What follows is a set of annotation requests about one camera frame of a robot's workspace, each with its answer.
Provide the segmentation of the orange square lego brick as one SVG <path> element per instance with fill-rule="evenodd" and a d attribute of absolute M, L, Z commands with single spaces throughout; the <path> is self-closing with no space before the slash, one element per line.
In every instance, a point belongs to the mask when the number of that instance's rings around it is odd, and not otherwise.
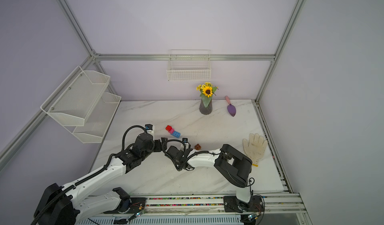
<path fill-rule="evenodd" d="M 199 145 L 199 144 L 196 144 L 195 145 L 195 150 L 197 150 L 197 151 L 200 151 L 202 148 L 201 148 L 201 146 Z"/>

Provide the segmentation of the blue long lego brick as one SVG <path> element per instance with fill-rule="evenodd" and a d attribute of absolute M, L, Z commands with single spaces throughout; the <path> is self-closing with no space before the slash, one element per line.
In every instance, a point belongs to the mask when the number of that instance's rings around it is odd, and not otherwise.
<path fill-rule="evenodd" d="M 173 131 L 171 135 L 175 138 L 180 138 L 181 134 L 179 132 Z"/>

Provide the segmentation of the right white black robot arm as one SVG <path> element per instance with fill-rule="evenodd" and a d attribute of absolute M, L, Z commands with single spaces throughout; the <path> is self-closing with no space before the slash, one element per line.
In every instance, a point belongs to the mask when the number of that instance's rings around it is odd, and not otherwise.
<path fill-rule="evenodd" d="M 192 148 L 187 139 L 161 138 L 161 148 L 177 171 L 193 171 L 196 168 L 214 168 L 230 184 L 237 187 L 239 203 L 249 204 L 252 200 L 254 178 L 250 177 L 253 162 L 234 147 L 224 144 L 220 149 L 200 151 Z"/>

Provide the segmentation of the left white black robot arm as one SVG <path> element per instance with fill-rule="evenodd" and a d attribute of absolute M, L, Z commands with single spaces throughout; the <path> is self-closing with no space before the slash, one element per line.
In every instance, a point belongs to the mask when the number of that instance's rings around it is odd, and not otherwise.
<path fill-rule="evenodd" d="M 89 174 L 58 186 L 48 186 L 34 213 L 33 225 L 75 225 L 94 215 L 113 210 L 128 209 L 130 196 L 122 189 L 115 188 L 111 192 L 90 199 L 92 193 L 119 178 L 141 163 L 153 152 L 160 152 L 162 144 L 154 140 L 154 127 L 147 124 L 139 126 L 143 133 L 128 147 L 122 146 L 117 154 L 110 154 L 105 165 Z"/>

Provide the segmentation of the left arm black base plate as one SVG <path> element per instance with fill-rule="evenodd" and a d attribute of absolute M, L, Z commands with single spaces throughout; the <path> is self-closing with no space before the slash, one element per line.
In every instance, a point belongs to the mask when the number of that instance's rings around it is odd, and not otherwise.
<path fill-rule="evenodd" d="M 123 199 L 115 210 L 106 211 L 104 214 L 136 214 L 145 208 L 146 201 L 146 198 Z"/>

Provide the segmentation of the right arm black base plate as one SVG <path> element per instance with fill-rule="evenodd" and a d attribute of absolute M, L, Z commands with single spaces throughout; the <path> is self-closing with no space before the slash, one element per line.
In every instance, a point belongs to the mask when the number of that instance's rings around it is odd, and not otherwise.
<path fill-rule="evenodd" d="M 224 200 L 224 209 L 226 213 L 236 212 L 236 213 L 245 213 L 245 212 L 264 212 L 265 204 L 262 196 L 254 195 L 251 197 L 251 200 L 248 203 L 241 202 L 236 196 L 225 196 Z"/>

